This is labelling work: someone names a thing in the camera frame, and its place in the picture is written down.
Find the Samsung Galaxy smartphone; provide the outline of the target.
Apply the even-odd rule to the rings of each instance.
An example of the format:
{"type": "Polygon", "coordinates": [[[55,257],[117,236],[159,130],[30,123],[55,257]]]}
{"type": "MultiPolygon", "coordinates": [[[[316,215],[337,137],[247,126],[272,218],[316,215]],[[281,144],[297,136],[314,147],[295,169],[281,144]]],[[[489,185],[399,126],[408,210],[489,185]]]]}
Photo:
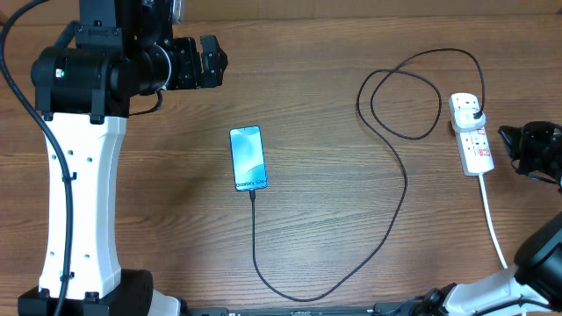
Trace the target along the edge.
{"type": "Polygon", "coordinates": [[[268,186],[263,139],[259,126],[232,129],[229,133],[237,191],[260,190],[268,186]]]}

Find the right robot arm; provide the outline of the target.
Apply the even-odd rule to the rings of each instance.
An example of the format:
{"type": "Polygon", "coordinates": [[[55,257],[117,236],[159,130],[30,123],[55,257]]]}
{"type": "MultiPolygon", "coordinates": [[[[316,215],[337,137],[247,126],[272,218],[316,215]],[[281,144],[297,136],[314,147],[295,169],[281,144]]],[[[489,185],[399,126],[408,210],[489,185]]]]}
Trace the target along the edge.
{"type": "MultiPolygon", "coordinates": [[[[501,126],[515,172],[561,185],[561,126],[532,121],[501,126]]],[[[517,250],[514,265],[476,283],[434,289],[411,315],[516,315],[561,311],[561,216],[535,231],[517,250]]]]}

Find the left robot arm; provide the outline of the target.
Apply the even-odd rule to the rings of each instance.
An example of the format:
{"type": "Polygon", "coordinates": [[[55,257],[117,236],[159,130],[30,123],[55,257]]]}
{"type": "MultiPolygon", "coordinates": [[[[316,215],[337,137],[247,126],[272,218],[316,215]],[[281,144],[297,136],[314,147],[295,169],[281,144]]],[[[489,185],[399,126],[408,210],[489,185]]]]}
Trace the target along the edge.
{"type": "Polygon", "coordinates": [[[123,269],[115,236],[119,153],[135,96],[222,84],[227,55],[212,35],[177,38],[177,0],[79,3],[32,65],[29,104],[49,163],[47,254],[21,315],[185,315],[150,272],[123,269]]]}

